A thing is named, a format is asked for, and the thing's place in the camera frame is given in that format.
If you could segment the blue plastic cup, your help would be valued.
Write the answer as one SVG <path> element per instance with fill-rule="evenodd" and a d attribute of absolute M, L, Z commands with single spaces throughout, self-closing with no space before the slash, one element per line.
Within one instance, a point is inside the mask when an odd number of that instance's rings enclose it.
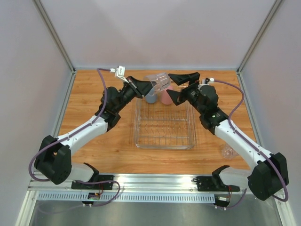
<path fill-rule="evenodd" d="M 154 104 L 156 101 L 157 101 L 157 94 L 155 92 L 155 89 L 152 88 L 149 93 L 145 96 L 145 101 L 148 103 L 148 104 Z"/>

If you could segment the pink plastic cup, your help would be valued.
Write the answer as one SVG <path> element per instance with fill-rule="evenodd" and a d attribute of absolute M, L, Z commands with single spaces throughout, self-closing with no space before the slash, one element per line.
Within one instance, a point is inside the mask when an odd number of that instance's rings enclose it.
<path fill-rule="evenodd" d="M 170 105 L 173 103 L 171 97 L 169 96 L 167 90 L 173 90 L 173 87 L 170 85 L 166 89 L 164 89 L 160 94 L 160 101 L 165 105 Z"/>

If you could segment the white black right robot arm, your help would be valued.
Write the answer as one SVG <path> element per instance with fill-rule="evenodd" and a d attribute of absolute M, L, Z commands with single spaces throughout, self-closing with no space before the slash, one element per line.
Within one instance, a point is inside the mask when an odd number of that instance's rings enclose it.
<path fill-rule="evenodd" d="M 273 197 L 287 202 L 288 169 L 286 158 L 281 153 L 273 154 L 248 137 L 219 106 L 219 97 L 214 78 L 199 79 L 198 72 L 190 74 L 169 74 L 178 86 L 187 83 L 181 91 L 167 90 L 175 105 L 189 102 L 200 114 L 201 125 L 213 135 L 233 148 L 249 165 L 249 170 L 222 166 L 212 173 L 212 185 L 218 191 L 227 186 L 250 190 L 264 201 Z"/>

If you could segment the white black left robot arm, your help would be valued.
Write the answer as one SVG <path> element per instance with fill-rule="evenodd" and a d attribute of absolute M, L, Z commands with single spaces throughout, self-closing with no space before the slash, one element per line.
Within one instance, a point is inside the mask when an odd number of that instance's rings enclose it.
<path fill-rule="evenodd" d="M 59 185 L 66 180 L 83 183 L 93 189 L 98 185 L 97 170 L 87 163 L 72 163 L 72 156 L 94 138 L 107 133 L 120 120 L 119 112 L 134 98 L 145 97 L 155 82 L 140 81 L 132 76 L 126 78 L 122 89 L 105 87 L 99 110 L 87 122 L 58 137 L 45 137 L 39 152 L 30 163 L 45 178 Z"/>

